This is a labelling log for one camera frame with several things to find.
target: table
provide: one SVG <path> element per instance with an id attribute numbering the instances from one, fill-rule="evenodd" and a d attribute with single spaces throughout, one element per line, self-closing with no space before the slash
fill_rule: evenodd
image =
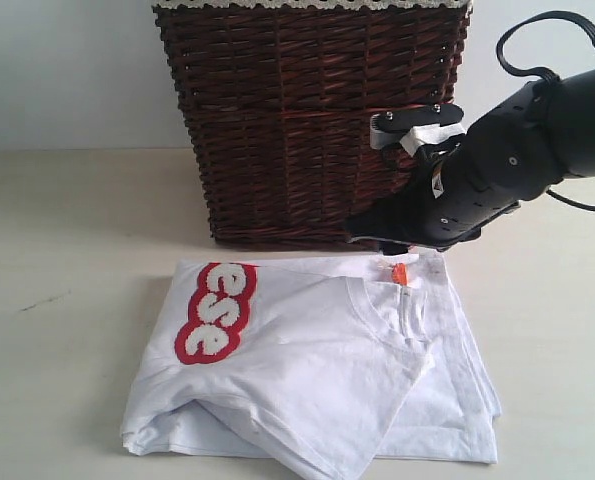
<path id="1" fill-rule="evenodd" d="M 595 202 L 595 179 L 559 190 Z M 177 260 L 260 257 L 217 248 L 206 219 L 186 150 L 0 153 L 0 480 L 297 478 L 121 447 Z M 504 406 L 500 463 L 378 460 L 364 479 L 595 479 L 595 214 L 540 198 L 447 258 Z"/>

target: robotic arm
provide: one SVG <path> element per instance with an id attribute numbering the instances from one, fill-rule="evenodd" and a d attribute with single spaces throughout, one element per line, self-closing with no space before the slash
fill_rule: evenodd
<path id="1" fill-rule="evenodd" d="M 483 226 L 543 193 L 595 211 L 549 189 L 565 178 L 595 177 L 595 70 L 562 80 L 545 67 L 517 69 L 503 55 L 516 30 L 553 18 L 579 25 L 595 46 L 595 26 L 571 12 L 543 13 L 506 32 L 497 44 L 502 67 L 541 80 L 527 83 L 467 133 L 458 124 L 463 113 L 451 104 L 373 117 L 371 145 L 382 158 L 403 146 L 418 167 L 401 191 L 347 220 L 351 241 L 378 240 L 386 254 L 412 245 L 443 251 L 479 238 Z"/>

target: white wall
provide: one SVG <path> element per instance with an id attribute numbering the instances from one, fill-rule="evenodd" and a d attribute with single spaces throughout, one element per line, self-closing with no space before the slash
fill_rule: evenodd
<path id="1" fill-rule="evenodd" d="M 550 9 L 595 21 L 595 0 L 476 0 L 457 87 L 467 123 L 524 82 L 497 64 L 498 37 Z M 158 35 L 148 0 L 1 0 L 0 149 L 188 146 Z M 595 67 L 564 22 L 526 27 L 507 51 L 564 75 Z"/>

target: black cable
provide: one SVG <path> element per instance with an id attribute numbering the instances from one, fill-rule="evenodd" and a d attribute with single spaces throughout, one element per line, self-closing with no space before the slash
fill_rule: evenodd
<path id="1" fill-rule="evenodd" d="M 546 190 L 546 193 L 553 197 L 555 200 L 559 200 L 560 202 L 563 202 L 566 205 L 570 205 L 571 207 L 580 208 L 581 210 L 586 210 L 588 212 L 595 212 L 595 205 L 587 205 L 585 203 L 576 202 L 575 200 L 571 200 L 570 198 L 564 197 L 563 195 L 560 195 L 557 192 L 553 192 L 550 189 Z"/>
<path id="2" fill-rule="evenodd" d="M 595 25 L 586 17 L 579 15 L 578 13 L 565 12 L 560 10 L 544 12 L 532 18 L 529 18 L 528 20 L 520 23 L 519 25 L 514 26 L 506 33 L 504 33 L 502 37 L 499 39 L 499 42 L 497 42 L 497 60 L 499 60 L 500 65 L 504 70 L 506 70 L 506 72 L 508 72 L 510 75 L 513 75 L 514 77 L 528 77 L 530 75 L 536 75 L 544 79 L 547 83 L 551 84 L 559 81 L 559 75 L 557 75 L 555 72 L 553 72 L 551 69 L 547 67 L 533 67 L 529 69 L 516 68 L 510 63 L 508 63 L 508 61 L 504 57 L 504 45 L 517 30 L 519 30 L 524 25 L 539 22 L 540 20 L 549 19 L 566 20 L 568 22 L 574 23 L 575 25 L 578 25 L 582 28 L 582 30 L 584 30 L 584 32 L 586 32 L 588 37 L 590 37 L 590 40 L 593 46 L 595 47 Z"/>

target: wicker basket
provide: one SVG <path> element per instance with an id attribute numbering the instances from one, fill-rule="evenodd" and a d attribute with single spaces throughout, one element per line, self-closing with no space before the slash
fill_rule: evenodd
<path id="1" fill-rule="evenodd" d="M 212 234 L 266 249 L 346 246 L 343 220 L 405 184 L 369 118 L 450 101 L 468 25 L 467 6 L 154 11 Z"/>

